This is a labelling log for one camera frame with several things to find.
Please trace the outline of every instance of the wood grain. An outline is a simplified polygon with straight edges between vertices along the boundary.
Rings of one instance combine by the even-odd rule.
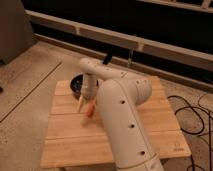
[[[190,156],[187,142],[158,77],[150,77],[151,98],[137,107],[141,121],[160,158]],[[87,106],[77,113],[77,100],[70,81],[59,81],[49,118],[41,166],[43,168],[113,162],[113,156],[98,111],[86,116]]]

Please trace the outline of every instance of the wire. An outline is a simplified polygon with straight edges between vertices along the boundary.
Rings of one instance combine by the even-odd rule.
[[[213,113],[210,109],[204,107],[201,105],[201,100],[206,96],[207,94],[204,94],[202,95],[199,99],[198,99],[198,106],[193,106],[191,105],[185,98],[181,97],[181,96],[177,96],[177,95],[172,95],[172,96],[169,96],[168,99],[172,99],[172,98],[176,98],[176,99],[179,99],[179,100],[182,100],[186,106],[184,107],[181,107],[179,109],[177,109],[175,111],[175,115],[178,115],[178,113],[180,111],[183,111],[183,110],[186,110],[186,109],[190,109],[191,111],[193,111],[193,113],[199,118],[199,121],[201,123],[201,129],[196,131],[196,132],[191,132],[191,131],[188,131],[184,128],[181,127],[181,130],[189,135],[196,135],[198,138],[202,139],[209,147],[209,168],[210,168],[210,171],[212,171],[212,141],[211,141],[211,133],[213,132],[211,130],[211,120],[213,120],[213,117],[211,116],[211,114]],[[199,112],[202,112],[204,114],[206,114],[209,118],[208,120],[208,132],[206,133],[203,133],[203,131],[205,130],[205,123],[204,123],[204,119],[202,118],[201,114]],[[209,143],[202,137],[202,136],[206,136],[208,135],[209,136]],[[199,168],[200,170],[203,170],[205,171],[204,168],[202,168],[201,166],[199,165],[196,165],[195,162],[194,162],[194,159],[193,159],[193,156],[191,155],[191,165],[189,165],[187,167],[187,171],[189,171],[191,168],[193,171],[195,171],[195,168]]]

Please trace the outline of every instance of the black wall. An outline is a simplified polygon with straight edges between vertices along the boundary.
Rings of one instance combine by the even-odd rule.
[[[137,0],[22,1],[30,10],[213,54],[213,14]]]

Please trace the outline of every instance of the cable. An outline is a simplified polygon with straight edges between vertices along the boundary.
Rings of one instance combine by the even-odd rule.
[[[171,99],[171,98],[180,99],[180,100],[182,100],[186,104],[186,106],[177,109],[175,111],[175,115],[177,115],[182,110],[191,109],[191,111],[193,111],[194,114],[199,118],[199,121],[201,122],[201,125],[202,125],[202,127],[201,127],[201,129],[199,131],[197,131],[197,132],[191,132],[191,131],[188,131],[186,129],[183,129],[182,127],[181,127],[181,130],[183,132],[189,134],[189,135],[196,135],[198,138],[201,138],[208,145],[208,147],[209,147],[209,168],[210,168],[210,171],[212,171],[212,162],[211,161],[212,161],[212,151],[213,151],[213,149],[212,149],[212,142],[211,142],[211,133],[213,131],[211,130],[211,120],[213,120],[213,117],[211,116],[211,114],[213,112],[210,109],[208,109],[206,107],[203,107],[201,105],[201,100],[203,99],[204,96],[206,96],[206,94],[202,95],[198,99],[198,102],[197,102],[198,106],[192,106],[185,98],[183,98],[181,96],[177,96],[177,95],[169,96],[168,99]],[[205,123],[204,123],[204,119],[201,117],[201,114],[197,110],[199,110],[200,112],[206,114],[208,116],[208,118],[209,118],[209,120],[208,120],[209,130],[208,130],[207,133],[201,134],[205,130]],[[202,138],[202,136],[205,136],[205,135],[209,136],[209,143],[204,138]],[[201,166],[195,164],[192,155],[191,155],[191,163],[192,164],[187,167],[187,169],[186,169],[187,171],[189,171],[191,168],[192,168],[193,171],[195,171],[195,168],[199,168],[200,170],[205,171],[204,168],[202,168]]]

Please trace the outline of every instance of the wooden tabletop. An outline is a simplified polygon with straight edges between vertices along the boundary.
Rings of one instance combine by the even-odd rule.
[[[150,141],[161,159],[191,155],[178,121],[158,77],[149,77],[152,96],[138,106]],[[56,85],[53,106],[41,159],[42,168],[94,165],[114,162],[98,111],[93,118],[77,113],[78,101],[69,88],[70,81]]]

